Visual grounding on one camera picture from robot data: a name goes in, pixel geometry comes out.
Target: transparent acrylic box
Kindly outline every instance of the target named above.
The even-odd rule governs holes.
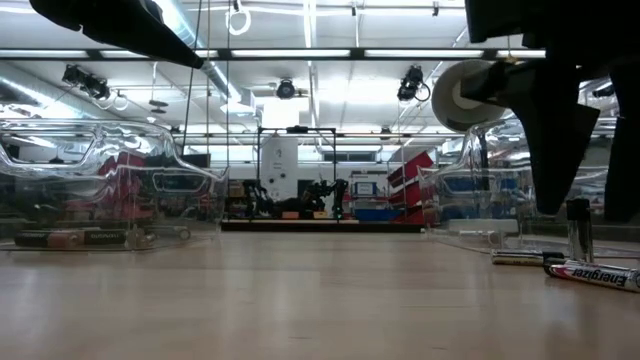
[[[602,162],[608,161],[610,141],[607,136],[592,139],[567,199],[589,199],[596,257],[640,258],[640,219],[624,225],[604,220],[607,166]],[[567,254],[564,205],[555,216],[536,210],[528,146],[519,120],[472,127],[458,162],[440,170],[420,169],[419,180],[429,238],[480,252],[522,249]]]
[[[147,250],[216,235],[227,171],[181,160],[166,129],[0,121],[0,250]]]

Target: ceiling duct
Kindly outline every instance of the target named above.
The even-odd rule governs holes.
[[[68,93],[68,90],[3,62],[0,62],[0,103],[32,106],[43,118],[114,118],[112,113]]]
[[[187,15],[184,8],[177,0],[154,0],[162,8],[162,17],[164,24],[169,27],[185,44],[189,47],[196,45],[197,48],[206,48],[205,43],[198,36],[196,39],[196,28],[187,19]],[[220,97],[223,100],[227,99],[227,86],[229,87],[229,99],[228,102],[239,103],[242,101],[242,95],[238,90],[239,87],[231,84],[227,79],[224,72],[213,61],[205,61],[202,71],[218,89]]]

